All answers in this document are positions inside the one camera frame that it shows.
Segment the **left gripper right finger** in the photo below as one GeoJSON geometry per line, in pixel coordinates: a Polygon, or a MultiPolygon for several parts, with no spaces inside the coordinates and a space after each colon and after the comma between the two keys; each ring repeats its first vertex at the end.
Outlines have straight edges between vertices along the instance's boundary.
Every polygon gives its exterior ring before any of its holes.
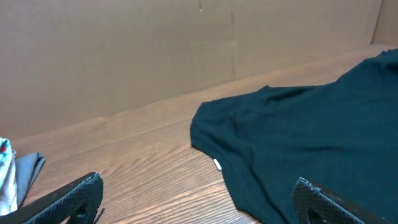
{"type": "Polygon", "coordinates": [[[388,224],[389,221],[365,210],[336,192],[298,178],[292,193],[300,224],[388,224]]]}

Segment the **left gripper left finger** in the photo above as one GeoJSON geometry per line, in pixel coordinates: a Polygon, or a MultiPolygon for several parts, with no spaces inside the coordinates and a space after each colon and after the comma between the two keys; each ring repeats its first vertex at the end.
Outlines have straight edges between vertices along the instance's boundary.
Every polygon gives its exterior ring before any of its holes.
{"type": "Polygon", "coordinates": [[[79,179],[1,217],[1,224],[93,224],[103,199],[104,182],[99,173],[79,179]]]}

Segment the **black t-shirt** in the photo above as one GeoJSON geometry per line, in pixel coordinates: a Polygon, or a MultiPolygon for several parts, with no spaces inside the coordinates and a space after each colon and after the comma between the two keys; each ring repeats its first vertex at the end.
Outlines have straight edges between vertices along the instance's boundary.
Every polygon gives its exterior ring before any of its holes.
{"type": "Polygon", "coordinates": [[[297,223],[293,187],[307,177],[397,222],[397,51],[319,86],[265,86],[200,105],[192,146],[216,159],[238,210],[297,223]]]}

